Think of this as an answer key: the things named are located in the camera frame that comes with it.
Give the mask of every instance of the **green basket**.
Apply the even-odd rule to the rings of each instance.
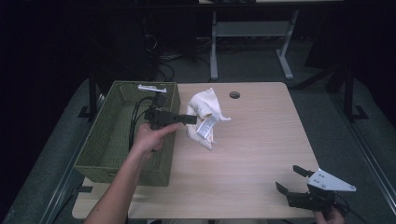
[[[141,91],[137,86],[156,86],[167,89],[166,111],[177,113],[180,97],[176,83],[115,81],[108,92],[92,129],[78,155],[74,167],[95,183],[110,183],[129,152],[129,131],[134,105],[141,98],[155,96],[153,91]],[[151,105],[144,101],[140,115]],[[145,122],[141,118],[137,127]],[[166,187],[171,173],[175,133],[165,136],[163,149],[153,153],[142,170],[138,185]]]

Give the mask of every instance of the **black round hole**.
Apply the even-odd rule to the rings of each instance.
[[[241,97],[241,94],[237,91],[232,91],[230,92],[230,97],[233,99],[238,99],[239,97]]]

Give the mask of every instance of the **white metal stand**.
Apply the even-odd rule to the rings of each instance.
[[[210,78],[217,80],[218,63],[216,58],[217,36],[285,36],[281,49],[276,50],[276,56],[282,66],[287,79],[293,79],[288,61],[285,58],[294,25],[298,17],[298,10],[294,10],[289,21],[217,21],[216,11],[212,21],[212,50],[210,52]]]

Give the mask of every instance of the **crumpled fabric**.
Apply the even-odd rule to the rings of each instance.
[[[192,96],[187,104],[187,114],[197,116],[196,124],[187,124],[187,136],[195,142],[201,144],[209,150],[212,150],[212,143],[215,143],[213,138],[213,129],[210,129],[207,138],[203,138],[197,133],[198,128],[210,116],[216,116],[219,120],[230,120],[221,114],[218,96],[215,94],[213,88],[207,91],[201,91]]]

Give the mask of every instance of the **forearm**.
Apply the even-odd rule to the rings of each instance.
[[[124,223],[144,162],[131,153],[85,223]]]

